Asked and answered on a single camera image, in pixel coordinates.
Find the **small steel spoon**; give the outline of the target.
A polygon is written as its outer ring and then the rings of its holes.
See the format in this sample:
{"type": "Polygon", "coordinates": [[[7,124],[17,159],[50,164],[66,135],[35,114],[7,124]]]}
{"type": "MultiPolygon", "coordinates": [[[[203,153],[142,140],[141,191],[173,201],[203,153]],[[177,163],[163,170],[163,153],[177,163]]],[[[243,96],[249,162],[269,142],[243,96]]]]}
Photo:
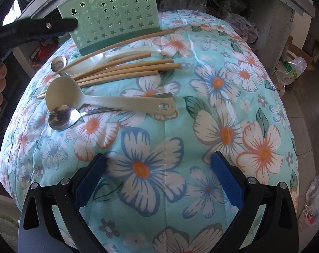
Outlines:
{"type": "Polygon", "coordinates": [[[63,55],[53,58],[51,62],[51,70],[54,73],[57,73],[58,71],[63,69],[65,66],[67,66],[67,58],[63,55]]]}

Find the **beige plastic ladle spoon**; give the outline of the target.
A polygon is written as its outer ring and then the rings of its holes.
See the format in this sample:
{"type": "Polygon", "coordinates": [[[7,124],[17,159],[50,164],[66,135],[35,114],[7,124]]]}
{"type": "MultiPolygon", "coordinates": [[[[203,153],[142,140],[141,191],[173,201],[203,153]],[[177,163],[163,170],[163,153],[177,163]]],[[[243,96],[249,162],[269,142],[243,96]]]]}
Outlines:
{"type": "Polygon", "coordinates": [[[165,116],[172,115],[176,111],[175,101],[171,98],[85,95],[79,85],[66,76],[58,77],[49,84],[45,102],[49,111],[61,105],[79,109],[84,104],[165,116]]]}

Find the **large steel spoon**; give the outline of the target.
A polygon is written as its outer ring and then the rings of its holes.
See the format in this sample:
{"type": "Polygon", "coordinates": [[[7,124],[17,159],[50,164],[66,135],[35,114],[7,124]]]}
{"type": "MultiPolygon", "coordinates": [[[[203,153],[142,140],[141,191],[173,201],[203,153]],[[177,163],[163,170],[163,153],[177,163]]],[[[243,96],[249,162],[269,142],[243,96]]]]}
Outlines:
{"type": "Polygon", "coordinates": [[[108,107],[99,107],[97,109],[80,113],[73,107],[61,105],[53,109],[52,112],[49,114],[48,123],[52,129],[62,131],[73,126],[82,117],[116,110],[117,109],[108,107]]]}

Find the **wooden chopstick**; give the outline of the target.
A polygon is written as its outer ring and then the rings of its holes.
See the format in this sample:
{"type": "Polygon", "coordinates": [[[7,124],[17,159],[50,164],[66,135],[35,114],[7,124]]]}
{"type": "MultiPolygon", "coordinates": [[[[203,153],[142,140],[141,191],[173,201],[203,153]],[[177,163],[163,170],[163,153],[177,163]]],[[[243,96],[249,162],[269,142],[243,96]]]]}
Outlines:
{"type": "Polygon", "coordinates": [[[80,78],[87,77],[87,76],[89,76],[91,74],[95,74],[96,72],[102,71],[104,69],[107,69],[107,68],[110,68],[110,67],[113,67],[113,66],[120,65],[122,63],[131,62],[131,61],[134,61],[134,60],[137,60],[137,59],[143,59],[143,58],[148,58],[148,57],[151,57],[151,52],[149,52],[149,51],[145,51],[145,52],[141,52],[141,53],[138,53],[138,54],[129,55],[129,56],[126,56],[126,57],[123,57],[123,58],[119,58],[119,59],[116,59],[116,60],[112,60],[110,62],[106,62],[106,63],[100,64],[99,66],[95,66],[94,68],[89,69],[89,70],[87,70],[87,71],[85,71],[83,73],[72,75],[71,78],[74,79],[74,80],[78,80],[80,78]]]}
{"type": "Polygon", "coordinates": [[[93,75],[99,75],[99,74],[105,74],[105,73],[111,73],[111,72],[116,72],[119,70],[125,70],[129,68],[135,68],[135,67],[143,67],[143,66],[152,66],[152,65],[161,65],[165,63],[173,63],[173,59],[160,59],[160,60],[155,60],[155,61],[142,61],[142,62],[137,62],[137,63],[129,63],[125,65],[120,65],[120,66],[114,66],[114,67],[109,67],[109,68],[102,68],[99,67],[97,70],[91,70],[91,71],[86,71],[81,74],[76,74],[71,76],[72,79],[75,81],[90,77],[93,75]]]}
{"type": "Polygon", "coordinates": [[[131,38],[131,39],[128,39],[128,40],[124,40],[122,42],[118,42],[118,43],[115,43],[115,44],[112,44],[110,46],[107,46],[107,47],[104,47],[104,48],[101,48],[95,52],[92,52],[90,54],[87,54],[85,56],[81,56],[79,57],[78,59],[76,59],[75,61],[71,62],[69,65],[65,66],[64,68],[62,68],[61,70],[58,70],[57,72],[55,72],[54,75],[56,74],[60,74],[62,73],[63,71],[65,70],[68,70],[69,68],[75,66],[76,64],[79,64],[80,62],[83,62],[84,60],[87,60],[95,55],[98,55],[100,53],[103,53],[105,51],[108,51],[108,50],[111,50],[112,48],[116,48],[116,47],[120,47],[120,46],[123,46],[123,45],[126,45],[126,44],[129,44],[129,43],[132,43],[132,42],[135,42],[137,40],[141,40],[141,39],[146,39],[146,38],[151,38],[151,37],[158,37],[158,36],[163,36],[163,35],[167,35],[167,34],[171,34],[174,32],[174,29],[166,29],[166,30],[162,30],[162,31],[159,31],[159,32],[156,32],[156,33],[150,33],[150,34],[146,34],[146,35],[141,35],[141,36],[138,36],[138,37],[134,37],[134,38],[131,38]]]}
{"type": "Polygon", "coordinates": [[[77,80],[76,83],[90,81],[90,80],[97,79],[97,78],[106,78],[106,77],[110,77],[113,75],[136,73],[136,72],[141,72],[141,71],[158,71],[158,73],[159,73],[159,72],[163,72],[163,71],[180,69],[180,67],[181,67],[180,63],[165,63],[165,64],[161,64],[161,65],[135,67],[135,68],[119,70],[119,71],[111,72],[111,73],[93,75],[93,76],[90,76],[87,78],[77,80]]]}
{"type": "Polygon", "coordinates": [[[156,75],[156,74],[158,74],[158,71],[141,71],[136,73],[113,75],[106,78],[97,78],[90,81],[78,82],[77,84],[80,87],[89,87],[89,86],[98,85],[98,84],[107,83],[107,82],[114,82],[114,81],[120,81],[124,79],[144,77],[144,76],[156,75]]]}

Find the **green perforated utensil holder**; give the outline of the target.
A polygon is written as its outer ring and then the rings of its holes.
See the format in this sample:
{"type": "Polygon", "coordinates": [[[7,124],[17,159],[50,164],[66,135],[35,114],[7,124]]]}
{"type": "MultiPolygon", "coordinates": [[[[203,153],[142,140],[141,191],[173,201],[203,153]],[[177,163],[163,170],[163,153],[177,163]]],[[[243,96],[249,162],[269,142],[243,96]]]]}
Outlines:
{"type": "Polygon", "coordinates": [[[77,19],[70,35],[81,55],[160,31],[156,0],[67,0],[57,8],[77,19]]]}

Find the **floral turquoise tablecloth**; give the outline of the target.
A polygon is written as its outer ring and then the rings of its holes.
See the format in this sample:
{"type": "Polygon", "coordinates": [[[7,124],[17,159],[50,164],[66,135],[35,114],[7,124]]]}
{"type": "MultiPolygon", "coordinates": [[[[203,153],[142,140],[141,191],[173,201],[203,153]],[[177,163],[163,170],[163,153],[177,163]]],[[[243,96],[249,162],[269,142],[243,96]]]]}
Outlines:
{"type": "Polygon", "coordinates": [[[57,184],[108,158],[81,214],[108,252],[208,252],[237,213],[210,167],[216,151],[262,184],[285,182],[299,203],[295,139],[263,64],[223,20],[192,10],[159,14],[174,32],[132,47],[180,69],[95,85],[88,95],[172,93],[168,117],[133,111],[89,115],[64,131],[37,99],[53,80],[46,63],[32,78],[4,135],[0,181],[19,209],[29,186],[57,184]]]}

